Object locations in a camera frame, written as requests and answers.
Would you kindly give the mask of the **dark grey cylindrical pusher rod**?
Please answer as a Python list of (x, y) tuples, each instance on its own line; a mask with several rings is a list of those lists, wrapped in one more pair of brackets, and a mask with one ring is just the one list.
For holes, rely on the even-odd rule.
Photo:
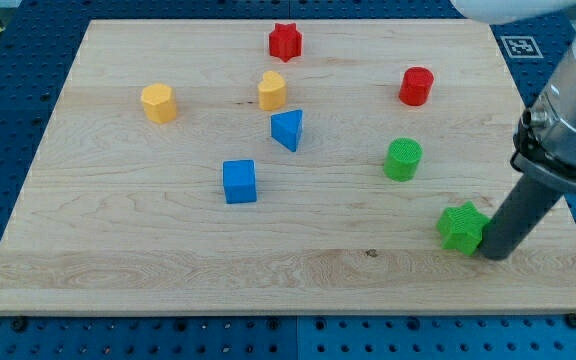
[(523, 175), (482, 230), (479, 252), (504, 260), (560, 200), (563, 193)]

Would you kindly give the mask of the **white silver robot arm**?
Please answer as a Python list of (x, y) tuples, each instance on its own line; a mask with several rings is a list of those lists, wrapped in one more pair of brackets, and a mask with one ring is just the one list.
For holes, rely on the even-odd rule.
[(551, 208), (576, 195), (576, 37), (520, 116), (510, 160), (522, 176), (482, 230), (479, 252), (507, 258)]

